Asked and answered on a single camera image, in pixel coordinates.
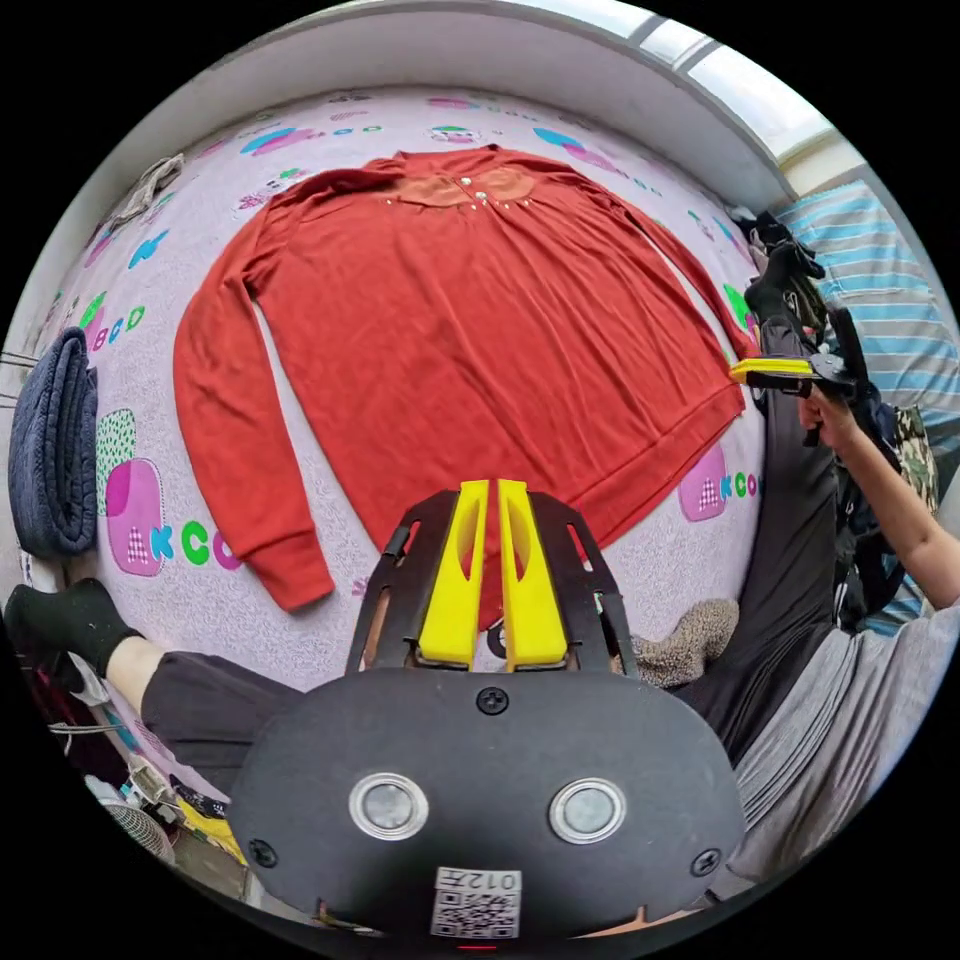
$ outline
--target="gray fuzzy sock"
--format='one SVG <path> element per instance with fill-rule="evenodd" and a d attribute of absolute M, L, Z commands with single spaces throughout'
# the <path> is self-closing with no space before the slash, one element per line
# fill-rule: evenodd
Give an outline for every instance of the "gray fuzzy sock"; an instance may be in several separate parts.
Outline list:
<path fill-rule="evenodd" d="M 703 600 L 659 643 L 633 638 L 640 679 L 655 687 L 676 687 L 703 676 L 706 665 L 726 649 L 740 619 L 736 600 Z"/>

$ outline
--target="white wall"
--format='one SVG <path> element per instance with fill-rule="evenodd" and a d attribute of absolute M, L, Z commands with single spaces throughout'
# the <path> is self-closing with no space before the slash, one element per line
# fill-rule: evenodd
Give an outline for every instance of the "white wall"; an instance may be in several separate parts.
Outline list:
<path fill-rule="evenodd" d="M 801 197 L 849 183 L 850 173 L 866 165 L 853 144 L 843 137 L 805 151 L 796 160 L 784 163 L 783 174 Z"/>
<path fill-rule="evenodd" d="M 626 133 L 731 204 L 763 209 L 790 190 L 769 152 L 683 78 L 607 31 L 508 3 L 383 0 L 305 18 L 181 87 L 83 186 L 24 287 L 8 344 L 21 349 L 104 212 L 151 163 L 273 104 L 354 87 L 418 83 L 552 104 Z"/>

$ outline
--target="fan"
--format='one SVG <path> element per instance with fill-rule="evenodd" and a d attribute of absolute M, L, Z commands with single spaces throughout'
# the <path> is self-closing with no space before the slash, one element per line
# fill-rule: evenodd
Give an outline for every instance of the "fan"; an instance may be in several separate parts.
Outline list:
<path fill-rule="evenodd" d="M 139 807 L 124 803 L 122 800 L 104 800 L 100 803 L 110 811 L 113 819 L 123 827 L 127 833 L 133 837 L 137 843 L 146 850 L 149 850 L 155 857 L 162 860 L 168 866 L 176 865 L 176 854 L 173 852 L 173 846 L 167 839 L 167 835 L 150 814 L 141 810 Z"/>

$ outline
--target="foot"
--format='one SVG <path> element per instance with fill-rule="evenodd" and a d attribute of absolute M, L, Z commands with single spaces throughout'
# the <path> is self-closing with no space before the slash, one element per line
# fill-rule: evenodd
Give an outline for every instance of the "foot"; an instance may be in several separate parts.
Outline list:
<path fill-rule="evenodd" d="M 74 653 L 105 677 L 107 661 L 120 641 L 138 633 L 120 617 L 99 580 L 78 580 L 61 593 L 14 588 L 3 622 L 18 653 L 35 666 Z"/>

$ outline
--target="window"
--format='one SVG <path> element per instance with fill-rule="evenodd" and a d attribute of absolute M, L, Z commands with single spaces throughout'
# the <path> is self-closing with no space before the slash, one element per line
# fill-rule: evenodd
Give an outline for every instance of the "window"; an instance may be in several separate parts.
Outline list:
<path fill-rule="evenodd" d="M 692 46 L 699 43 L 704 36 L 705 34 L 694 30 L 693 27 L 677 23 L 676 20 L 667 20 L 657 27 L 640 46 L 647 53 L 652 53 L 667 63 L 673 63 Z"/>
<path fill-rule="evenodd" d="M 737 114 L 777 158 L 832 129 L 796 90 L 730 47 L 708 54 L 690 77 Z"/>
<path fill-rule="evenodd" d="M 506 0 L 525 7 L 549 10 L 574 17 L 595 27 L 603 27 L 621 37 L 628 37 L 653 14 L 649 10 L 620 3 L 619 0 Z"/>

